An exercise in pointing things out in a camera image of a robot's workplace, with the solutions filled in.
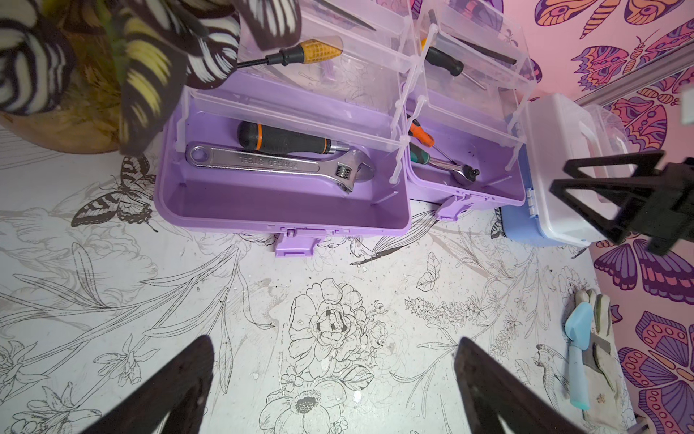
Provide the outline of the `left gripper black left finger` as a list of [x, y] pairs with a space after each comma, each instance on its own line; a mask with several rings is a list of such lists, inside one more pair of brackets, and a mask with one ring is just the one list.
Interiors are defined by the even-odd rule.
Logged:
[[86, 433], [198, 433], [213, 381], [213, 341], [197, 337]]

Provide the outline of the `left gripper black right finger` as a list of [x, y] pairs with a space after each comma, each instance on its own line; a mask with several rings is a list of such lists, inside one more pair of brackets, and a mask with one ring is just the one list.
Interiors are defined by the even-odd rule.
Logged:
[[454, 369], [473, 433], [582, 432], [467, 337], [459, 342]]

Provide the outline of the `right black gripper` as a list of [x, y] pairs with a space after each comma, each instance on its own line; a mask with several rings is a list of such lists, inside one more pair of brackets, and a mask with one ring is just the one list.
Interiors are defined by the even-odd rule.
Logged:
[[670, 163], [660, 172], [663, 150], [571, 159], [552, 182], [562, 203], [558, 229], [573, 244], [621, 244], [632, 231], [650, 238], [647, 251], [670, 252], [693, 240], [693, 164]]

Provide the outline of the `blue white toolbox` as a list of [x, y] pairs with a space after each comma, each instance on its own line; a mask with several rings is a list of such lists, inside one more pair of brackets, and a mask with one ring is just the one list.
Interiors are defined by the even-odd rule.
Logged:
[[591, 115], [562, 94], [552, 94], [528, 103], [522, 114], [526, 136], [518, 162], [526, 201], [521, 206], [504, 206], [502, 227], [507, 238], [537, 247], [573, 244], [558, 229], [562, 203], [549, 191], [553, 181], [567, 178], [563, 166], [568, 160], [591, 157], [582, 129], [590, 129]]

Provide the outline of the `white clear-lid toolbox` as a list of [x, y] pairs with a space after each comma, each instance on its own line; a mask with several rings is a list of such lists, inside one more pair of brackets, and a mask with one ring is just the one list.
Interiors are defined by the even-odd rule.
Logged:
[[[587, 129], [582, 129], [582, 133], [587, 138], [591, 157], [611, 157], [630, 153], [630, 142], [618, 115], [599, 105], [585, 106], [585, 110], [591, 115], [594, 124], [590, 128], [591, 134], [587, 133]], [[634, 173], [634, 166], [595, 166], [592, 170], [593, 177], [622, 178], [631, 176]]]

